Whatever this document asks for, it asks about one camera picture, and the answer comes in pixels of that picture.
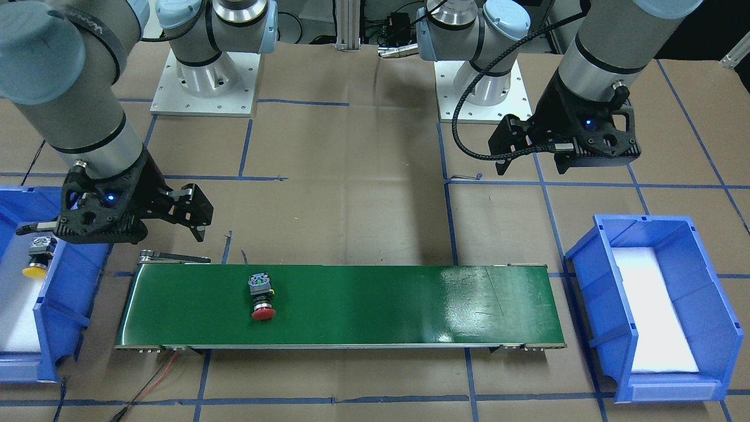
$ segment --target white foam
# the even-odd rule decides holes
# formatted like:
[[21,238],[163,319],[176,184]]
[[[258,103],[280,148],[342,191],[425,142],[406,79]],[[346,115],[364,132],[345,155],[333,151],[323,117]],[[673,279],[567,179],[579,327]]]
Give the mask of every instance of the white foam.
[[653,248],[612,248],[638,343],[632,372],[698,372]]

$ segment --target red wire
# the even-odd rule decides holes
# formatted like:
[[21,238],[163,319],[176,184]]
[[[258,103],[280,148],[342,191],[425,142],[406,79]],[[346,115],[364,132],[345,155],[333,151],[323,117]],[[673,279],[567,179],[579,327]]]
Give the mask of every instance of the red wire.
[[156,380],[156,382],[155,382],[154,384],[151,384],[151,386],[150,386],[150,387],[148,387],[148,388],[146,388],[145,390],[141,391],[141,392],[140,392],[140,393],[139,393],[139,394],[138,394],[138,395],[136,396],[136,398],[135,398],[135,399],[133,399],[133,401],[135,401],[135,400],[136,400],[136,399],[138,399],[139,397],[143,396],[144,394],[148,393],[149,391],[153,390],[153,389],[154,389],[154,387],[156,387],[157,385],[159,385],[159,383],[161,382],[161,380],[163,380],[163,379],[164,379],[164,376],[165,376],[165,375],[167,375],[166,373],[167,373],[167,372],[169,372],[169,370],[170,370],[170,368],[169,368],[169,367],[170,367],[170,366],[172,366],[172,363],[174,363],[174,361],[175,361],[175,359],[176,359],[176,358],[177,358],[177,354],[175,353],[175,354],[173,354],[173,355],[172,355],[172,358],[171,358],[171,359],[169,359],[169,363],[168,363],[168,364],[166,365],[166,368],[164,368],[164,372],[162,372],[162,373],[161,373],[161,376],[159,377],[159,379],[158,379],[158,380]]

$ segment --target cardboard surface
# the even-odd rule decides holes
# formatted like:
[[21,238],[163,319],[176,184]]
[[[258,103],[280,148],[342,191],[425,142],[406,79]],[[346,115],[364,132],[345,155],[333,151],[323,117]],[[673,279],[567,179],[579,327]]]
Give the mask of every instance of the cardboard surface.
[[[209,256],[214,262],[226,251],[227,262],[234,264],[243,262],[244,250],[256,264],[548,264],[551,273],[563,277],[553,288],[568,348],[544,354],[476,351],[469,359],[457,351],[180,357],[179,366],[145,399],[194,401],[138,405],[128,420],[226,420],[252,411],[267,420],[468,421],[475,393],[479,420],[579,413],[577,420],[599,420],[602,414],[628,422],[725,420],[718,403],[597,403],[600,391],[613,389],[587,347],[576,314],[581,303],[576,305],[566,287],[565,271],[573,268],[560,255],[590,229],[594,213],[638,214],[645,204],[651,213],[692,216],[717,271],[750,277],[750,235],[742,219],[750,217],[750,95],[734,72],[713,62],[669,61],[661,64],[664,72],[657,62],[644,70],[631,90],[643,146],[632,175],[621,167],[571,169],[559,176],[552,155],[540,155],[538,168],[534,157],[523,157],[499,177],[493,163],[458,151],[449,125],[438,126],[433,65],[418,56],[385,60],[373,47],[345,53],[333,46],[280,44],[262,63],[262,102],[252,126],[242,118],[159,117],[149,130],[148,108],[168,50],[164,43],[138,44],[115,94],[126,100],[128,116],[148,140],[168,183],[179,188],[197,182],[206,192],[216,207],[214,223],[206,241],[195,243],[182,227],[147,222],[150,234],[140,245],[114,248],[79,360],[61,366],[61,374],[70,376],[66,399],[130,399],[158,367],[153,354],[111,349],[128,293],[127,274],[140,249]],[[559,61],[559,56],[519,55],[532,106]],[[462,125],[460,134],[467,145],[486,152],[492,130]],[[28,170],[40,142],[20,113],[0,100],[1,183],[20,182],[18,173]],[[61,162],[45,147],[27,184],[59,185],[65,171]],[[483,173],[482,180],[451,179],[477,173]],[[719,176],[730,189],[723,189]],[[730,286],[741,321],[750,324],[742,320],[750,309],[746,278],[722,283]],[[733,388],[750,387],[748,362],[744,347]],[[202,379],[208,380],[202,399],[278,400],[201,401]],[[0,406],[0,419],[51,420],[59,397],[59,386],[2,385],[0,404],[45,399],[50,407]],[[285,401],[305,398],[326,404]],[[359,401],[337,402],[341,399]],[[119,409],[99,403],[66,403],[60,420],[103,419]],[[750,402],[732,396],[727,406],[737,415],[734,420],[742,420]]]

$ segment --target conveyor belt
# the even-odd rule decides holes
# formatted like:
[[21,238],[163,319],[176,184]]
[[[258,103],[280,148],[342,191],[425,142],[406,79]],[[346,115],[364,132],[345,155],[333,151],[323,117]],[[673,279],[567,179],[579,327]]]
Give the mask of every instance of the conveyor belt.
[[[268,273],[273,319],[251,318]],[[565,347],[545,267],[141,264],[117,348]]]

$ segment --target black cable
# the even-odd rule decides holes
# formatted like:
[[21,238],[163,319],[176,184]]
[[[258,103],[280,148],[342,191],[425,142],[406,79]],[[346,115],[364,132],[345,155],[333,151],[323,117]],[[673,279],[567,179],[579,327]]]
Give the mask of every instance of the black cable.
[[47,140],[42,140],[41,145],[37,149],[37,153],[34,154],[34,159],[31,160],[31,165],[28,166],[28,170],[26,171],[26,175],[23,177],[23,180],[21,180],[21,186],[26,184],[26,179],[28,179],[29,174],[32,173],[32,168],[34,168],[34,164],[37,164],[37,160],[39,159],[39,155],[42,153],[42,148],[44,148],[44,144],[47,143]]
[[128,409],[130,409],[131,406],[133,405],[133,403],[135,403],[135,401],[138,399],[138,396],[140,396],[141,393],[149,386],[149,384],[151,384],[151,382],[154,381],[154,378],[156,378],[156,375],[159,375],[159,373],[164,369],[164,367],[167,366],[167,364],[169,363],[169,361],[172,360],[172,356],[174,354],[175,354],[175,352],[173,351],[169,355],[169,357],[167,357],[167,358],[164,359],[164,362],[162,362],[161,365],[159,366],[159,368],[156,370],[156,372],[154,372],[154,375],[152,375],[151,378],[143,385],[143,388],[141,388],[138,391],[138,393],[136,393],[136,395],[133,396],[132,399],[130,399],[129,402],[125,403],[125,406],[123,408],[121,408],[120,411],[118,411],[117,413],[115,413],[115,415],[112,416],[112,419],[110,419],[109,422],[119,422],[120,420],[122,420],[122,418],[125,416],[125,413],[128,412]]
[[190,32],[190,31],[191,31],[191,30],[192,30],[192,29],[193,29],[193,28],[195,27],[195,25],[196,25],[196,24],[198,23],[198,20],[200,19],[200,15],[201,15],[201,14],[203,13],[203,9],[204,9],[204,7],[206,6],[206,4],[205,4],[205,3],[206,3],[206,0],[201,0],[201,1],[200,1],[200,9],[198,10],[198,13],[196,13],[196,14],[195,14],[195,17],[194,17],[194,18],[193,18],[193,20],[192,20],[192,21],[190,22],[190,26],[188,26],[188,28],[187,28],[187,29],[185,29],[185,30],[184,30],[183,32],[180,32],[180,33],[179,33],[179,34],[177,34],[177,35],[172,35],[171,37],[159,37],[159,38],[141,38],[141,41],[143,41],[143,42],[145,42],[145,43],[163,43],[163,42],[167,42],[167,41],[174,41],[174,40],[176,40],[177,38],[181,38],[181,37],[184,37],[184,36],[185,36],[185,35],[186,35],[186,34],[187,34],[188,32]]
[[294,20],[296,20],[296,21],[297,21],[297,25],[299,25],[299,37],[297,37],[297,41],[294,41],[294,44],[299,44],[299,41],[301,41],[301,40],[302,40],[302,21],[301,21],[301,20],[299,20],[299,18],[298,18],[298,17],[296,17],[296,16],[294,16],[293,14],[291,14],[291,13],[288,13],[288,12],[279,12],[278,14],[280,14],[280,15],[288,15],[288,16],[291,16],[291,17],[293,17],[293,18],[294,18]]
[[586,16],[586,14],[584,12],[581,12],[579,14],[566,17],[565,19],[560,20],[559,22],[553,23],[552,25],[545,26],[544,28],[539,29],[538,31],[532,32],[531,34],[528,34],[527,36],[516,41],[515,44],[508,47],[507,50],[503,51],[502,54],[497,56],[492,62],[490,62],[489,65],[487,65],[486,68],[482,69],[481,72],[479,72],[479,74],[476,75],[474,80],[471,81],[471,83],[467,86],[466,90],[463,92],[462,96],[458,99],[458,102],[456,103],[456,109],[453,112],[453,118],[451,119],[451,132],[453,133],[453,141],[455,141],[456,146],[458,146],[458,149],[460,149],[464,154],[468,155],[469,157],[476,158],[477,160],[502,161],[502,160],[512,160],[514,158],[518,158],[523,155],[529,155],[534,152],[547,152],[547,151],[550,151],[554,147],[552,145],[535,145],[535,146],[531,146],[530,148],[519,149],[517,151],[507,152],[505,154],[498,154],[498,155],[478,154],[477,152],[473,152],[471,149],[468,149],[463,143],[461,143],[461,139],[458,137],[458,114],[461,112],[461,107],[464,105],[464,102],[469,97],[469,94],[471,94],[471,92],[476,87],[476,84],[479,83],[479,81],[490,71],[490,69],[494,68],[510,53],[513,53],[518,47],[524,45],[525,43],[538,37],[539,35],[551,32],[552,30],[557,29],[560,26],[567,25],[571,22],[579,20],[580,18],[584,16]]
[[380,44],[380,43],[378,43],[378,44],[381,47],[385,47],[385,45],[383,45],[383,44],[387,43],[388,40],[390,40],[391,38],[395,37],[396,35],[399,35],[401,32],[404,31],[404,29],[411,29],[411,27],[414,26],[414,25],[416,25],[417,22],[419,22],[419,21],[423,20],[424,18],[430,16],[434,11],[436,11],[437,9],[439,9],[440,6],[444,5],[447,1],[448,0],[442,0],[442,2],[438,3],[437,6],[435,6],[434,8],[432,8],[431,11],[428,11],[426,14],[422,15],[421,17],[416,18],[414,20],[414,22],[410,23],[409,25],[402,26],[401,29],[399,29],[398,31],[394,32],[393,34],[390,34],[388,37],[385,37],[385,40],[383,41],[382,44]]
[[398,8],[398,9],[396,9],[396,10],[395,10],[395,11],[394,11],[393,13],[397,13],[397,12],[398,12],[399,10],[401,10],[401,9],[405,8],[406,6],[410,6],[410,5],[416,5],[417,3],[422,3],[422,2],[410,2],[410,3],[406,3],[405,5],[401,6],[401,7],[400,7],[400,8]]

